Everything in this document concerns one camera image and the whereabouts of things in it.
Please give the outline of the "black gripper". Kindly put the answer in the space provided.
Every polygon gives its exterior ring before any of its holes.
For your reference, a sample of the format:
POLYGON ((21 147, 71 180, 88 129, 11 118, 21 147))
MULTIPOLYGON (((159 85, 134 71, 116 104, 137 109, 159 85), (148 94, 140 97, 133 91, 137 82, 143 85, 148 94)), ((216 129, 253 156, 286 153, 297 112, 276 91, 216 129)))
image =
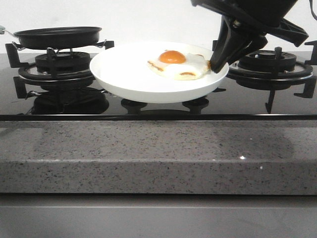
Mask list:
POLYGON ((213 44, 210 66, 218 73, 249 53, 267 44, 264 36, 248 37, 248 32, 234 25, 234 20, 249 25, 250 29, 269 33, 300 46, 309 37, 307 32, 286 20, 284 16, 295 5, 295 0, 193 0, 193 6, 202 6, 222 15, 220 32, 213 44))

